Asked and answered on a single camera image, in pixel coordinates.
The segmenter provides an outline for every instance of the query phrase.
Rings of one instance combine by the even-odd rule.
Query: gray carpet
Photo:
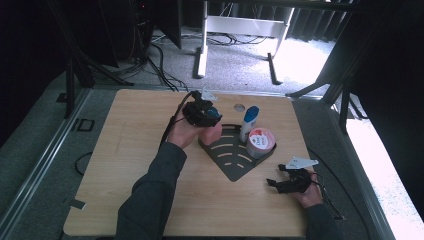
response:
[[[200,46],[200,39],[183,40],[182,50],[167,43],[167,40],[163,40],[163,43],[165,44],[158,44],[158,46],[164,51],[164,69],[192,88],[206,86],[211,90],[251,91],[275,95],[299,90],[309,85],[311,81],[295,83],[290,80],[292,78],[284,77],[283,73],[279,73],[279,79],[284,79],[285,83],[279,86],[273,85],[269,76],[268,62],[265,60],[266,55],[258,55],[260,52],[258,46],[271,43],[231,47],[210,45],[207,76],[204,79],[197,79],[193,74],[195,53],[196,48]],[[324,46],[322,49],[331,51],[332,43],[330,47],[326,43],[320,44]],[[150,49],[149,56],[153,61],[159,62],[159,54],[155,48]],[[136,72],[137,75],[128,78],[128,81],[136,83],[133,87],[135,89],[155,86],[160,86],[162,90],[166,89],[165,84],[152,72],[151,67],[147,65],[140,72]],[[56,103],[56,98],[60,92],[64,91],[64,82],[64,75],[62,75],[50,84],[24,123],[0,150],[0,185],[2,189],[5,189],[0,197],[1,214],[18,193],[25,176],[30,172],[62,122],[64,104]],[[95,121],[93,131],[73,130],[68,133],[43,181],[14,227],[10,239],[95,239],[62,236],[62,227],[69,211],[69,200],[76,194],[82,179],[76,172],[74,163],[79,157],[94,149],[114,94],[119,88],[121,86],[117,86],[112,81],[97,77],[97,84],[78,115],[79,119]],[[325,87],[311,94],[322,96],[324,92]],[[336,113],[330,110],[329,106],[316,100],[298,100],[294,102],[294,107],[306,145],[328,164],[347,189],[347,192],[342,189],[323,164],[316,167],[318,173],[325,179],[334,205],[347,218],[345,221],[338,221],[346,239],[368,239],[365,226],[370,231],[369,239],[379,239],[348,161],[349,158],[354,159],[354,156],[345,150],[348,139],[340,137],[339,129],[335,125],[332,114]],[[82,170],[88,161],[89,156],[81,159]],[[347,194],[353,198],[355,204],[349,200]]]

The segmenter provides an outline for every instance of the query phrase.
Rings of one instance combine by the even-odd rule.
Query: tripod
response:
[[[322,101],[332,105],[342,94],[339,127],[344,134],[347,134],[346,123],[349,102],[353,105],[350,93],[356,72],[370,48],[375,44],[376,39],[387,28],[387,23],[390,22],[396,9],[399,8],[399,4],[401,3],[392,1],[387,3],[381,12],[352,14],[315,83],[297,92],[288,93],[286,96],[299,98],[325,84],[330,84]]]

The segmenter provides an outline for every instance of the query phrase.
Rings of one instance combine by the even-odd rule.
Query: blue object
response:
[[[255,119],[259,114],[259,108],[256,106],[252,106],[246,111],[246,115],[244,116],[243,121],[245,122],[251,122],[253,119]]]

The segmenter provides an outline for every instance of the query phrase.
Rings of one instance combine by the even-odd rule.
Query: wooden table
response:
[[[187,93],[120,90],[112,104],[89,166],[64,225],[68,235],[108,236],[116,230],[117,213],[135,181],[147,172],[169,117]],[[257,127],[275,135],[274,154],[236,182],[231,182],[195,140],[177,190],[165,236],[304,236],[300,205],[278,194],[266,178],[286,180],[277,165],[293,156],[309,158],[289,99],[217,94],[214,106],[223,124],[241,124],[246,109],[259,107]]]

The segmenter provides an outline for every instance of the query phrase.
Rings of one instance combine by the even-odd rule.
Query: black plastic part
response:
[[[246,144],[239,140],[240,128],[240,125],[223,124],[221,138],[210,145],[205,145],[199,139],[200,146],[232,182],[258,166],[277,148],[275,144],[272,150],[260,159],[251,157],[246,151]]]
[[[278,169],[280,171],[287,172],[289,174],[290,180],[284,182],[276,182],[272,179],[267,179],[268,185],[275,187],[278,190],[278,193],[292,193],[300,192],[304,193],[308,189],[309,185],[312,183],[311,175],[309,172],[302,169],[287,169],[284,164],[279,164]]]

